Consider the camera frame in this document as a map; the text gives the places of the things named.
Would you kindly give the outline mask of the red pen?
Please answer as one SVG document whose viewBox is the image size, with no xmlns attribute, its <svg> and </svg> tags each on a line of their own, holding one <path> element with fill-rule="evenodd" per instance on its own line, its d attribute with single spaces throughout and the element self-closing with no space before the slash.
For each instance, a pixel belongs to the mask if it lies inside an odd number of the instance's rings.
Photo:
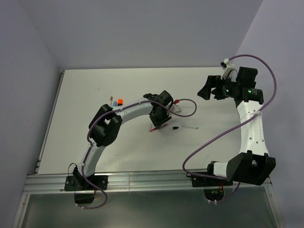
<svg viewBox="0 0 304 228">
<path fill-rule="evenodd" d="M 152 129 L 149 130 L 149 132 L 153 132 L 153 131 L 159 130 L 159 129 L 164 128 L 164 127 L 166 127 L 166 126 L 168 126 L 167 123 L 166 123 L 166 124 L 163 124 L 163 125 L 161 125 L 161 126 L 159 126 L 159 127 L 152 128 Z"/>
</svg>

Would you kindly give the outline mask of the black orange highlighter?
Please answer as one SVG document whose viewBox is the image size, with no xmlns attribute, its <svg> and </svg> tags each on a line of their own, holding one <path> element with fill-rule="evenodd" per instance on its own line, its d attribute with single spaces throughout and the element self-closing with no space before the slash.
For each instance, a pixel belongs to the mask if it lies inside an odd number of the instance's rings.
<svg viewBox="0 0 304 228">
<path fill-rule="evenodd" d="M 117 105 L 118 106 L 122 106 L 123 105 L 123 99 L 118 99 L 118 101 L 117 101 Z"/>
</svg>

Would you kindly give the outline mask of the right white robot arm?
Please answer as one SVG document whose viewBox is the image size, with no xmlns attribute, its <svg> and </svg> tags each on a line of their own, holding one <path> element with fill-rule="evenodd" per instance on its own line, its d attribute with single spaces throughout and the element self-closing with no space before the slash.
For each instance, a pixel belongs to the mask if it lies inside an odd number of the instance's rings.
<svg viewBox="0 0 304 228">
<path fill-rule="evenodd" d="M 240 67 L 236 80 L 230 77 L 208 76 L 198 96 L 209 100 L 233 98 L 242 126 L 241 146 L 238 155 L 228 162 L 212 161 L 207 167 L 206 181 L 216 185 L 222 178 L 228 181 L 262 185 L 276 166 L 266 147 L 262 123 L 263 92 L 256 89 L 258 70 Z"/>
</svg>

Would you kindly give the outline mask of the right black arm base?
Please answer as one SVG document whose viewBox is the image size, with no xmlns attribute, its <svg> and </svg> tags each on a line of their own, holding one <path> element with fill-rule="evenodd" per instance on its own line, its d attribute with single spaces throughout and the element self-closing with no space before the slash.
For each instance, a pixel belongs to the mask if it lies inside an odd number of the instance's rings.
<svg viewBox="0 0 304 228">
<path fill-rule="evenodd" d="M 213 165 L 208 165 L 206 171 L 198 172 L 198 174 L 201 174 L 203 176 L 192 175 L 187 173 L 186 177 L 189 177 L 191 179 L 191 184 L 193 188 L 207 187 L 207 189 L 203 189 L 204 196 L 207 202 L 213 202 L 214 204 L 217 204 L 224 200 L 224 187 L 232 186 L 233 181 L 211 178 L 209 176 L 212 176 L 212 171 Z"/>
</svg>

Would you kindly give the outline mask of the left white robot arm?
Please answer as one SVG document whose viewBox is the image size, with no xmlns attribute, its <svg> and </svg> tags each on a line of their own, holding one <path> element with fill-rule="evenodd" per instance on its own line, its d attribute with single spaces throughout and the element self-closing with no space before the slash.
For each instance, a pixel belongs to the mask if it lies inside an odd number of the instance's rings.
<svg viewBox="0 0 304 228">
<path fill-rule="evenodd" d="M 86 190 L 92 186 L 97 162 L 104 149 L 112 144 L 121 125 L 142 115 L 148 115 L 155 128 L 160 128 L 171 119 L 168 112 L 173 106 L 173 98 L 167 91 L 159 95 L 145 94 L 134 104 L 112 108 L 105 104 L 100 107 L 89 125 L 87 140 L 89 148 L 82 162 L 73 170 L 76 185 Z"/>
</svg>

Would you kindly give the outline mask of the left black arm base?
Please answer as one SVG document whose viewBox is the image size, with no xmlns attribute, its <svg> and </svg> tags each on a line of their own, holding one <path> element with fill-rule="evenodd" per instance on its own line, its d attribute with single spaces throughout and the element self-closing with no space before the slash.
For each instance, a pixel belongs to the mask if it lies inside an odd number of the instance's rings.
<svg viewBox="0 0 304 228">
<path fill-rule="evenodd" d="M 71 175 L 69 174 L 66 177 L 64 191 L 75 192 L 74 201 L 76 204 L 91 204 L 95 199 L 95 193 L 98 188 L 101 190 L 107 189 L 108 176 L 93 174 L 87 177 L 87 179 L 93 184 L 93 186 L 84 179 L 77 167 L 73 169 Z"/>
</svg>

